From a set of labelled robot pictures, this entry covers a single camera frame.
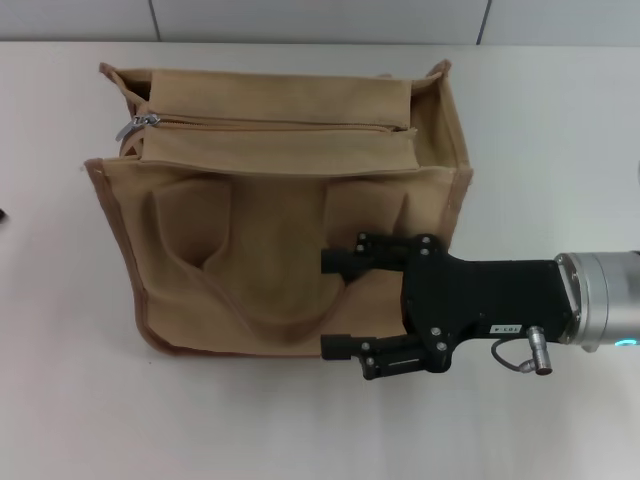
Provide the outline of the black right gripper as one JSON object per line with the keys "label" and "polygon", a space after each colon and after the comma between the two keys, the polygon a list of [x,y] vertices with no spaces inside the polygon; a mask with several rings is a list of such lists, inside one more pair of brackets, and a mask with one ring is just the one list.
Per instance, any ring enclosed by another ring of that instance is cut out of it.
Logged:
{"label": "black right gripper", "polygon": [[359,361],[365,380],[417,371],[444,373],[453,352],[474,339],[520,339],[531,327],[560,340],[572,310],[553,260],[467,261],[433,235],[413,238],[360,232],[355,246],[321,251],[323,275],[345,284],[377,271],[397,272],[403,325],[410,335],[322,335],[326,361]]}

